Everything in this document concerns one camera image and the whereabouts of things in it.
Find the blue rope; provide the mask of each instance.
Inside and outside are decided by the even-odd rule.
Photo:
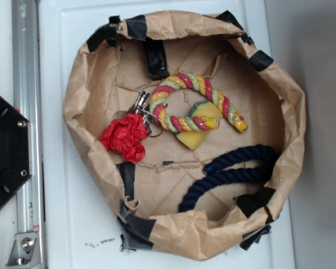
[[[197,180],[189,188],[179,205],[179,212],[192,210],[198,199],[208,190],[231,183],[251,183],[268,181],[273,173],[278,155],[270,146],[256,145],[241,147],[215,158],[204,167],[207,176]],[[226,167],[249,160],[262,160],[263,165],[256,168],[223,170]]]

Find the rope toy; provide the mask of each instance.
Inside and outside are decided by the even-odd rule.
[[[229,153],[215,158],[210,164],[204,167],[207,176],[197,180],[189,188],[179,205],[179,212],[192,210],[198,199],[208,190],[217,186],[231,183],[252,183],[268,181],[273,173],[278,155],[270,146],[256,145],[241,147]],[[256,168],[239,168],[222,170],[233,164],[249,160],[262,160],[264,163]]]
[[[158,121],[155,120],[155,122],[158,125],[162,125],[163,129],[176,133],[185,131],[207,131],[219,127],[219,120],[216,118],[183,118],[169,115],[166,112],[166,104],[164,104],[164,102],[169,94],[176,90],[186,88],[199,91],[219,109],[223,117],[239,132],[243,133],[247,130],[248,125],[245,123],[244,118],[239,110],[236,109],[235,105],[230,103],[229,98],[225,97],[210,81],[192,73],[178,73],[176,76],[170,76],[162,81],[153,91],[150,101],[150,112],[158,118]]]

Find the paper bag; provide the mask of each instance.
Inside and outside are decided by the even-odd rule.
[[[219,129],[194,151],[163,131],[143,140],[146,156],[136,164],[106,151],[99,138],[115,112],[127,111],[138,90],[152,92],[161,82],[148,75],[148,39],[162,40],[165,72],[209,79],[239,107],[249,129],[239,133],[221,120]],[[169,96],[168,110],[187,115],[202,100],[192,90],[180,90]],[[83,162],[118,217],[128,248],[211,258],[276,220],[301,173],[304,93],[281,66],[257,50],[229,12],[213,17],[163,11],[122,22],[111,18],[77,54],[63,115]],[[256,144],[280,154],[269,181],[214,188],[194,210],[178,213],[188,188],[204,177],[205,164]]]

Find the black octagonal plate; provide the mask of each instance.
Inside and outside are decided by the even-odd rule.
[[[0,209],[29,177],[29,121],[0,97]]]

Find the striped rope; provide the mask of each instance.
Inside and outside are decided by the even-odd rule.
[[[178,73],[176,76],[170,76],[162,81],[152,93],[150,101],[150,111],[157,118],[156,123],[162,125],[162,128],[172,132],[186,131],[206,131],[209,129],[217,129],[219,120],[207,117],[176,117],[169,115],[166,111],[165,100],[170,93],[179,89],[193,89],[199,91],[211,101],[223,114],[228,122],[235,126],[240,132],[245,132],[248,125],[236,107],[230,103],[229,98],[210,81],[205,80],[201,76],[192,73]]]

